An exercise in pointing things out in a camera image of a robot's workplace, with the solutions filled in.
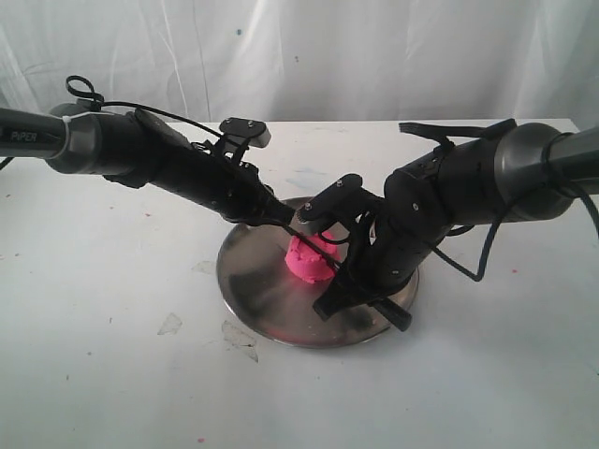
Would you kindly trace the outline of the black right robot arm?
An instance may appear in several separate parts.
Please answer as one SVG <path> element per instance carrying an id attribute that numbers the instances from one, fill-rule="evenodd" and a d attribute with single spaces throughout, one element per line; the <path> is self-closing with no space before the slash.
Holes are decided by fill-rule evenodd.
<path id="1" fill-rule="evenodd" d="M 443 239 L 477 225 L 489 229 L 477 270 L 480 281 L 499 227 L 551 220 L 580 200 L 598 214 L 598 132 L 563 133 L 542 123 L 505 120 L 488 127 L 401 123 L 405 134 L 433 140 L 434 149 L 395 169 L 384 193 L 366 191 L 346 175 L 299 209 L 303 222 L 347 230 L 347 253 L 325 293 L 314 302 L 323 319 L 368 305 L 395 327 L 410 314 L 391 298 L 418 266 L 439 253 Z"/>

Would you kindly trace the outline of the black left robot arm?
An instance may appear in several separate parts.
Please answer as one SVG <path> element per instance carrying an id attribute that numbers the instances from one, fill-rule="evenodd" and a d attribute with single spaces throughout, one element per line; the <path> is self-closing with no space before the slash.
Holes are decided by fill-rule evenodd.
<path id="1" fill-rule="evenodd" d="M 1 154 L 38 158 L 63 174 L 97 175 L 125 187 L 154 185 L 231 223 L 289 225 L 294 211 L 261 182 L 224 138 L 191 142 L 150 112 L 60 107 L 57 117 L 1 111 Z"/>

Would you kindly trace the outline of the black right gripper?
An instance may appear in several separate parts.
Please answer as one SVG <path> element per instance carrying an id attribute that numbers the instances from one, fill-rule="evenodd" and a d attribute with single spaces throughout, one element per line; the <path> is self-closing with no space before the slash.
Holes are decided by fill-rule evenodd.
<path id="1" fill-rule="evenodd" d="M 352 215 L 361 218 L 350 228 L 345 266 L 313 304 L 324 321 L 359 305 L 402 320 L 402 308 L 384 290 L 403 286 L 453 226 L 468 224 L 466 167 L 455 153 L 429 153 L 395 169 L 382 197 L 362 188 L 348 197 Z"/>

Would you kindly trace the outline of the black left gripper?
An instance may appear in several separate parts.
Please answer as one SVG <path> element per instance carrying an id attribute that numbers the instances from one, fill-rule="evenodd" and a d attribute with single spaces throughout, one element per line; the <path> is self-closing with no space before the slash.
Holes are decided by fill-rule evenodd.
<path id="1" fill-rule="evenodd" d="M 208 140 L 197 142 L 205 158 L 198 175 L 196 203 L 217 212 L 230 223 L 252 226 L 290 225 L 296 210 L 274 198 L 261 182 L 257 168 L 237 161 L 237 151 L 229 154 L 226 144 Z"/>

